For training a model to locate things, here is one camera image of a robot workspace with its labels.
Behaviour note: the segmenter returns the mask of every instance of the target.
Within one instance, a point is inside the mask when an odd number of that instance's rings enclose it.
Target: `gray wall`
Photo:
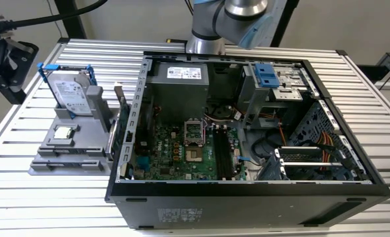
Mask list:
[[[344,49],[376,64],[390,52],[390,0],[301,0],[281,47]]]
[[[184,0],[109,0],[82,19],[90,39],[165,42],[192,36],[193,16]]]

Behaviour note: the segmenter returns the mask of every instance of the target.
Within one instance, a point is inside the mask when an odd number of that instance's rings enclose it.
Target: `white label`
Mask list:
[[[200,222],[202,208],[158,208],[161,222]]]
[[[240,111],[237,111],[236,120],[240,120],[241,119],[241,116],[242,116],[242,113]]]
[[[201,80],[201,68],[170,67],[167,69],[167,78]]]
[[[91,115],[90,105],[85,96],[82,85],[75,81],[57,81],[58,92],[65,106],[77,115]]]

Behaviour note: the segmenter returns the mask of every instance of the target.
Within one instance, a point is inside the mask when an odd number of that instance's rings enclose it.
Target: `black cable hose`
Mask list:
[[[49,23],[49,22],[61,21],[61,20],[69,19],[71,17],[77,17],[87,12],[98,9],[106,2],[107,2],[107,0],[98,0],[90,6],[86,6],[85,8],[78,9],[77,11],[73,11],[73,12],[66,13],[66,14],[59,14],[55,16],[47,16],[47,17],[41,17],[41,18],[22,20],[22,21],[6,22],[3,29],[6,31],[10,31],[10,30],[14,30],[19,27],[34,26],[34,25]]]
[[[256,147],[258,146],[258,144],[261,144],[264,141],[268,142],[268,144],[273,147],[273,148],[278,148],[282,146],[282,144],[277,144],[274,141],[272,141],[269,139],[269,137],[274,134],[278,134],[281,131],[274,128],[274,129],[269,129],[266,132],[266,135],[264,137],[261,137],[252,145],[250,150],[253,152],[253,154],[260,157],[260,158],[270,158],[270,155],[262,155],[256,151]]]

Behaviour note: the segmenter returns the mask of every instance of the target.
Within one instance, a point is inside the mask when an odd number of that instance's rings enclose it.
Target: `motherboard chip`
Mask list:
[[[169,175],[170,174],[170,168],[161,168],[161,174]]]
[[[185,150],[188,162],[202,162],[202,148],[188,147]]]

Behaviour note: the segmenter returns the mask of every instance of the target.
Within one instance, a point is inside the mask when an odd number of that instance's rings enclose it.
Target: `metal slat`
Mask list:
[[[3,180],[109,180],[109,176],[78,176],[78,175],[58,175],[58,176],[35,176],[30,175],[27,172],[10,172],[10,173],[0,173],[0,181]]]
[[[78,180],[78,181],[0,181],[0,189],[29,189],[29,188],[106,188],[106,180]]]
[[[390,124],[390,119],[354,119],[354,118],[345,118],[349,124],[352,123],[385,123]]]
[[[364,150],[370,158],[389,158],[390,157],[390,146],[382,147],[372,147],[364,146]]]
[[[388,120],[390,119],[390,115],[373,115],[373,117],[370,117],[369,115],[362,115],[362,114],[358,114],[358,115],[344,115],[344,118],[345,119],[384,119],[384,120]]]
[[[118,218],[122,217],[117,207],[45,207],[0,209],[5,219],[50,219],[50,218]]]
[[[387,146],[390,145],[390,136],[388,135],[357,135],[360,143],[364,146]]]
[[[70,228],[70,227],[118,227],[126,226],[126,221],[118,218],[66,218],[66,219],[33,219],[0,220],[0,229],[29,228]]]
[[[382,106],[356,106],[356,105],[338,105],[338,108],[341,110],[361,110],[361,109],[365,109],[365,110],[384,110],[387,111],[385,107]]]
[[[390,129],[352,129],[356,135],[360,134],[390,134]]]
[[[358,115],[389,115],[387,110],[341,110],[342,114],[358,114]]]
[[[53,124],[53,119],[25,118],[18,119],[13,123],[14,123],[13,129],[49,130]]]
[[[365,101],[334,101],[336,105],[361,105],[366,108],[366,106],[381,106],[381,103],[378,101],[373,102],[365,102]]]
[[[86,189],[0,189],[0,199],[42,198],[99,198],[106,196],[106,188]]]
[[[361,101],[361,102],[380,102],[376,98],[368,98],[368,97],[352,98],[352,97],[337,97],[336,96],[332,99],[333,99],[334,102],[342,102],[342,101],[348,101],[348,102],[357,102],[357,101]]]
[[[349,124],[352,129],[390,129],[390,124],[378,123],[352,123]]]
[[[0,199],[0,208],[19,207],[69,207],[69,206],[115,206],[106,203],[103,198],[35,198],[35,199]]]
[[[11,131],[5,140],[7,142],[43,142],[47,131]]]

